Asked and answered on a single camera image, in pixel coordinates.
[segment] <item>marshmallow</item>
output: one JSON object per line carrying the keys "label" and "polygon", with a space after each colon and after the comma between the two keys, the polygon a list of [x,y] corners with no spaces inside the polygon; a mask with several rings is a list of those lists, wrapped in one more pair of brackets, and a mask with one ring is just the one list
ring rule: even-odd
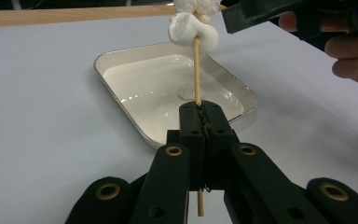
{"label": "marshmallow", "polygon": [[219,41],[219,35],[211,25],[202,23],[190,13],[177,13],[172,17],[168,35],[174,44],[182,47],[191,46],[198,36],[200,53],[212,52]]}
{"label": "marshmallow", "polygon": [[219,10],[221,0],[173,0],[176,12],[193,14],[197,11],[203,23],[210,23],[212,16]]}

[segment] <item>enamel tray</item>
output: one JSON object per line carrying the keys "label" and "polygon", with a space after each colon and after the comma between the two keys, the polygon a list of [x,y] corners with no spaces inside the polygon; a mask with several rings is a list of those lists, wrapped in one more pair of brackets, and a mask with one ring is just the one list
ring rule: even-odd
{"label": "enamel tray", "polygon": [[[107,52],[94,68],[145,141],[159,148],[167,130],[179,129],[179,106],[194,98],[193,63],[192,48],[163,43]],[[249,88],[207,55],[200,55],[200,87],[202,100],[220,105],[229,122],[255,108]]]}

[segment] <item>hand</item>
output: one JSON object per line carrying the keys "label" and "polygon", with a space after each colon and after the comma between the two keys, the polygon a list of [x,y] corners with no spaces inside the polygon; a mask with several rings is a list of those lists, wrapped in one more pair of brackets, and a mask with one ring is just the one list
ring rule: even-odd
{"label": "hand", "polygon": [[[321,11],[323,32],[349,32],[344,12]],[[296,14],[287,12],[280,17],[283,30],[294,32],[297,27]],[[336,58],[333,73],[338,77],[351,78],[358,82],[358,36],[342,35],[327,41],[324,51]]]}

